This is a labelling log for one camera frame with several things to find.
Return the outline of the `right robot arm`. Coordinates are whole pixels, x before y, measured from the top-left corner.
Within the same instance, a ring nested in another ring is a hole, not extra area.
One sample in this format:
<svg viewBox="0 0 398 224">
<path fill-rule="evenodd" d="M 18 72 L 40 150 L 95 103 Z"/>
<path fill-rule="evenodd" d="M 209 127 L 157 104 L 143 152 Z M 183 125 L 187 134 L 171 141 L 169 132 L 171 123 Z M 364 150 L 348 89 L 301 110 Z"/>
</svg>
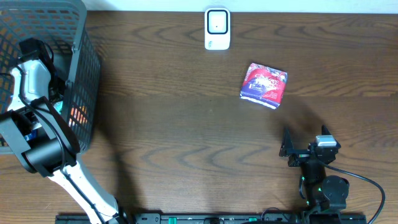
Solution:
<svg viewBox="0 0 398 224">
<path fill-rule="evenodd" d="M 341 223 L 341 211 L 346 208 L 349 182 L 337 175 L 327 175 L 325 167 L 336 159 L 341 145 L 326 126 L 306 149 L 294 148 L 288 129 L 284 129 L 279 156 L 288 157 L 289 167 L 299 167 L 300 196 L 307 208 L 290 218 L 295 223 Z"/>
</svg>

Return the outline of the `red purple snack bag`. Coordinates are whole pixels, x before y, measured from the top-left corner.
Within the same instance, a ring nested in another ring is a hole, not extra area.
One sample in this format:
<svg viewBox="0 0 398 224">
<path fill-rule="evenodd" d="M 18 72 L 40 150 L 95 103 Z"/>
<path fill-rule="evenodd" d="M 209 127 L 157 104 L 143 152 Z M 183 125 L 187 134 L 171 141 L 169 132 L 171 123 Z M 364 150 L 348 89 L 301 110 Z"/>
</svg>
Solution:
<svg viewBox="0 0 398 224">
<path fill-rule="evenodd" d="M 288 80 L 288 73 L 251 63 L 246 72 L 240 99 L 276 109 L 280 106 Z"/>
</svg>

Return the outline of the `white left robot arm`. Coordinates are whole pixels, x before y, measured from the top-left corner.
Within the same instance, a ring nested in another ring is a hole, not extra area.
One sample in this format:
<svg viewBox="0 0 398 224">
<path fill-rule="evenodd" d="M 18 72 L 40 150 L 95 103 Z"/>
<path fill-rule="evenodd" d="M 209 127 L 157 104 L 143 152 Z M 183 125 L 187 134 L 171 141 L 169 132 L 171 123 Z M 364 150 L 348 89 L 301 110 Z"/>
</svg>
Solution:
<svg viewBox="0 0 398 224">
<path fill-rule="evenodd" d="M 63 98 L 65 82 L 57 74 L 51 47 L 35 38 L 19 47 L 22 55 L 7 73 L 14 92 L 1 114 L 1 136 L 26 171 L 61 186 L 90 223 L 129 223 L 116 198 L 83 164 L 75 133 L 53 106 Z"/>
</svg>

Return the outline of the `mint green snack packet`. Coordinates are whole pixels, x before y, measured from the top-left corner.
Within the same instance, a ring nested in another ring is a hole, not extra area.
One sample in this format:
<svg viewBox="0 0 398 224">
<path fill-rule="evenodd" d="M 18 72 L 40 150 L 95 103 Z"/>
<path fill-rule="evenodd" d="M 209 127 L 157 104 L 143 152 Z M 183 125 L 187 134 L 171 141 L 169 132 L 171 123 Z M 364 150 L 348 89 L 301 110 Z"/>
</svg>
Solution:
<svg viewBox="0 0 398 224">
<path fill-rule="evenodd" d="M 58 101 L 58 102 L 54 103 L 53 107 L 58 112 L 58 114 L 61 114 L 62 113 L 62 108 L 63 108 L 63 101 Z"/>
</svg>

